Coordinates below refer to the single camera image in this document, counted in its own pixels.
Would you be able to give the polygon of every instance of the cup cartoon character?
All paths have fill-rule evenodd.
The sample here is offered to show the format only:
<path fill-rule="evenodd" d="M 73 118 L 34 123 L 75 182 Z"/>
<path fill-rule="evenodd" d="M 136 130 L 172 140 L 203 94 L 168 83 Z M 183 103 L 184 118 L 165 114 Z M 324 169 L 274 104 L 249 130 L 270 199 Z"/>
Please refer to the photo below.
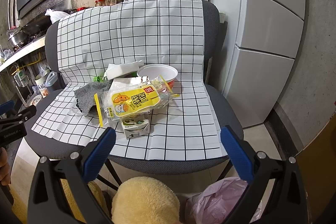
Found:
<path fill-rule="evenodd" d="M 114 98 L 113 102 L 118 104 L 118 103 L 122 103 L 124 101 L 129 100 L 130 98 L 127 95 L 121 95 L 120 93 L 118 94 L 118 96 L 116 98 Z"/>
<path fill-rule="evenodd" d="M 121 104 L 115 106 L 115 111 L 117 113 L 127 112 L 128 111 L 128 105 L 127 104 Z"/>

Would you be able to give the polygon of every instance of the gray rag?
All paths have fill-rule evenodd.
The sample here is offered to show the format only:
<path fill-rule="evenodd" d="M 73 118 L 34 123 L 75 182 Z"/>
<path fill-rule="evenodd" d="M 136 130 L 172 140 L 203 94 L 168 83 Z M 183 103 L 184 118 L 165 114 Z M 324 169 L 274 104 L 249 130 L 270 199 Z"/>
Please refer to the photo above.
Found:
<path fill-rule="evenodd" d="M 86 86 L 74 91 L 77 98 L 77 104 L 84 116 L 87 116 L 90 109 L 93 106 L 96 106 L 95 94 L 98 93 L 99 96 L 102 95 L 103 92 L 108 91 L 111 87 L 112 82 L 113 79 L 107 80 L 106 82 L 102 83 L 91 82 L 88 83 Z"/>

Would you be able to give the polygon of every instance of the silver bolt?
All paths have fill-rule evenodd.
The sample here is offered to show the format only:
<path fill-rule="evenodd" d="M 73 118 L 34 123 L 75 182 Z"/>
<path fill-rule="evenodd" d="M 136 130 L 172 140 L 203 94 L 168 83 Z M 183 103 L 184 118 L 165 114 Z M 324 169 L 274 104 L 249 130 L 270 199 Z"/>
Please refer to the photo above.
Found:
<path fill-rule="evenodd" d="M 76 158 L 78 158 L 79 157 L 79 153 L 78 152 L 72 152 L 71 154 L 70 154 L 70 159 L 72 159 L 72 160 L 74 160 L 74 159 L 76 159 Z"/>
<path fill-rule="evenodd" d="M 265 158 L 266 158 L 266 153 L 263 152 L 263 151 L 259 151 L 259 152 L 257 153 L 257 156 L 258 156 L 258 158 L 260 158 L 260 159 L 265 159 Z"/>
<path fill-rule="evenodd" d="M 46 156 L 41 157 L 40 158 L 40 163 L 42 163 L 42 164 L 45 163 L 47 161 L 47 159 L 48 158 Z"/>
<path fill-rule="evenodd" d="M 296 159 L 294 157 L 289 157 L 288 160 L 291 164 L 296 163 Z"/>

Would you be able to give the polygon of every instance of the refrigerator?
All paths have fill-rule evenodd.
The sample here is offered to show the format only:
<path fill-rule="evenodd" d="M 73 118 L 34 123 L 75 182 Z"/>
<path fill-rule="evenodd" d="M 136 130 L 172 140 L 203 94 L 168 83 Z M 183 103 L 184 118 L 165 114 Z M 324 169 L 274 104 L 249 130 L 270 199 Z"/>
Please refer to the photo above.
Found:
<path fill-rule="evenodd" d="M 293 67 L 305 0 L 209 1 L 227 16 L 223 49 L 213 58 L 209 82 L 243 127 L 262 123 Z"/>

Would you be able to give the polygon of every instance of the beige tile floor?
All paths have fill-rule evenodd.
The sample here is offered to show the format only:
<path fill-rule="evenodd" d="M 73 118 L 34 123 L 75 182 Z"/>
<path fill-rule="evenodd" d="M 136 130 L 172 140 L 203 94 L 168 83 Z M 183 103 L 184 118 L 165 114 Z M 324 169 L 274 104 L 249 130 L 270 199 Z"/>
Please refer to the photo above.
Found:
<path fill-rule="evenodd" d="M 250 143 L 254 150 L 262 150 L 270 158 L 280 160 L 280 155 L 263 124 L 245 129 L 244 139 Z M 15 190 L 18 192 L 18 194 L 26 204 L 28 203 L 30 185 L 38 160 L 39 157 L 34 153 L 34 151 L 23 139 L 17 152 L 16 159 L 14 161 L 11 173 L 11 186 L 15 188 Z M 148 175 L 127 169 L 115 163 L 112 164 L 122 181 L 137 176 L 154 177 L 165 183 L 179 197 L 182 197 L 181 199 L 185 200 L 185 198 L 203 191 L 207 186 L 215 182 L 223 171 L 224 167 L 226 166 L 226 163 L 227 162 L 223 162 L 222 164 L 212 167 L 210 169 L 206 169 L 192 174 L 173 176 Z M 110 182 L 116 184 L 115 180 L 112 178 L 112 175 L 108 172 L 105 166 L 103 166 L 103 168 L 101 169 L 100 175 L 108 179 Z M 236 170 L 234 168 L 231 168 L 227 176 L 237 176 Z M 115 191 L 112 190 L 110 187 L 107 187 L 105 184 L 98 180 L 96 180 L 96 182 L 102 190 L 107 190 L 111 196 L 115 194 Z M 273 182 L 270 182 L 265 191 L 265 195 L 262 200 L 264 205 L 268 200 L 272 185 Z"/>

